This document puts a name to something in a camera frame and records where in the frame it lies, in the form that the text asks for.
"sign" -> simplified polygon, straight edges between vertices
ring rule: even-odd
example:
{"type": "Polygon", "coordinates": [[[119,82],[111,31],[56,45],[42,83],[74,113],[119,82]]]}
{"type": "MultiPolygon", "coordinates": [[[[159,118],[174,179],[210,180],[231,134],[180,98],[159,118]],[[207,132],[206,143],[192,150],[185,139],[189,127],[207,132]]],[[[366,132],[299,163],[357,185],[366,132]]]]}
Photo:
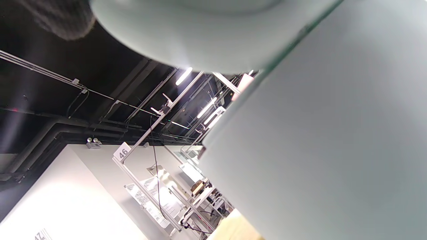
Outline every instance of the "sign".
{"type": "Polygon", "coordinates": [[[52,240],[52,238],[50,238],[50,236],[47,233],[46,229],[42,229],[40,232],[38,232],[34,236],[34,240],[52,240]]]}
{"type": "Polygon", "coordinates": [[[123,158],[129,153],[131,147],[126,142],[123,142],[122,145],[114,152],[113,156],[118,160],[122,161],[123,158]]]}

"number 46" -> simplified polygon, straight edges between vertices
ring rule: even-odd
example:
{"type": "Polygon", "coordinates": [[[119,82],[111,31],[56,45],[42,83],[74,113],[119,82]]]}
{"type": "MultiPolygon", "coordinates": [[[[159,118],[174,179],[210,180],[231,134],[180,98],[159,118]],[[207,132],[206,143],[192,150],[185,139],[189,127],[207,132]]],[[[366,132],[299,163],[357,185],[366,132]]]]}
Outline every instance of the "number 46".
{"type": "Polygon", "coordinates": [[[124,158],[128,154],[128,151],[126,149],[123,149],[122,152],[119,154],[120,158],[124,158]]]}

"wooden table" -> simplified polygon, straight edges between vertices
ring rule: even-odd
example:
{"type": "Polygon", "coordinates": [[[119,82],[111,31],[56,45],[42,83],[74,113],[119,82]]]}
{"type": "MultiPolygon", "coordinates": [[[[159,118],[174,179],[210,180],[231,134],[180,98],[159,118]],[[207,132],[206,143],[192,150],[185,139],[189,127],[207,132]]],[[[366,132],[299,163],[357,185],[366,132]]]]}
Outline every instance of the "wooden table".
{"type": "Polygon", "coordinates": [[[234,209],[225,218],[216,230],[208,237],[208,240],[264,240],[257,230],[234,209]]]}

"black cable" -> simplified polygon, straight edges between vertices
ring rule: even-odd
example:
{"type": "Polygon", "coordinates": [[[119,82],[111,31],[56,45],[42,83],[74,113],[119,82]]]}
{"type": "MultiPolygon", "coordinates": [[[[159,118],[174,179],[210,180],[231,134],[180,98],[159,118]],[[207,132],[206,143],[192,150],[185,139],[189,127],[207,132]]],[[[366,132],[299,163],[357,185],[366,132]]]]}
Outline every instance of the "black cable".
{"type": "Polygon", "coordinates": [[[216,216],[216,217],[218,216],[218,215],[214,214],[213,212],[208,212],[208,211],[199,211],[199,212],[201,212],[201,213],[208,213],[211,216],[216,216]]]}
{"type": "Polygon", "coordinates": [[[85,99],[83,99],[83,101],[77,106],[77,108],[73,111],[73,113],[69,116],[69,118],[71,118],[76,113],[76,111],[83,105],[83,103],[86,102],[86,100],[88,99],[88,97],[89,97],[89,91],[86,92],[85,99]]]}
{"type": "Polygon", "coordinates": [[[79,92],[79,94],[74,98],[74,100],[70,103],[70,105],[67,108],[67,113],[65,114],[65,116],[68,118],[69,117],[69,113],[70,113],[70,108],[71,106],[76,102],[76,100],[79,98],[79,96],[82,94],[82,91],[79,92]]]}
{"type": "Polygon", "coordinates": [[[182,224],[180,224],[180,225],[183,226],[185,229],[189,228],[189,229],[191,229],[193,231],[198,231],[198,232],[201,232],[201,233],[204,233],[204,234],[212,234],[211,232],[205,232],[205,231],[200,231],[200,230],[194,229],[188,223],[187,223],[187,226],[184,226],[182,224]]]}
{"type": "Polygon", "coordinates": [[[162,211],[162,207],[160,204],[160,178],[159,178],[159,170],[158,170],[158,164],[157,164],[157,156],[156,156],[156,147],[154,146],[154,138],[153,138],[153,129],[151,127],[152,124],[152,116],[150,116],[150,134],[151,134],[151,143],[153,145],[153,151],[154,151],[154,162],[156,165],[156,174],[157,174],[157,196],[158,196],[158,200],[159,200],[159,209],[160,209],[160,213],[161,215],[167,219],[167,217],[165,217],[165,215],[163,214],[162,211]]]}
{"type": "Polygon", "coordinates": [[[76,111],[83,105],[83,103],[85,103],[85,101],[86,101],[86,99],[88,99],[88,97],[89,97],[89,91],[88,91],[88,89],[87,88],[85,88],[85,89],[83,89],[83,90],[81,90],[80,92],[79,92],[79,94],[76,96],[76,98],[74,98],[74,100],[71,102],[71,104],[68,106],[68,108],[67,108],[67,113],[65,114],[65,116],[67,117],[67,118],[71,118],[75,113],[76,113],[76,111]],[[71,109],[71,106],[76,102],[76,100],[79,98],[79,96],[80,95],[82,95],[82,94],[84,94],[83,93],[83,91],[86,89],[86,97],[85,97],[85,99],[83,99],[83,101],[77,106],[77,108],[73,111],[73,113],[71,114],[71,115],[69,115],[69,113],[70,113],[70,109],[71,109]]]}

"number sign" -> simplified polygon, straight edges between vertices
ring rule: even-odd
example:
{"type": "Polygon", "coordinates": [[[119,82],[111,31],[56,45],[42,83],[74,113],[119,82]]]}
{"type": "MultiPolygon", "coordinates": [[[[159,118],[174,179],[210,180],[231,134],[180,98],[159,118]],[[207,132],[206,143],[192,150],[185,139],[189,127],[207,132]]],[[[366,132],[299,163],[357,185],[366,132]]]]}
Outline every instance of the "number sign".
{"type": "Polygon", "coordinates": [[[131,150],[131,147],[126,142],[123,142],[122,145],[114,152],[113,156],[119,160],[122,160],[131,150]]]}

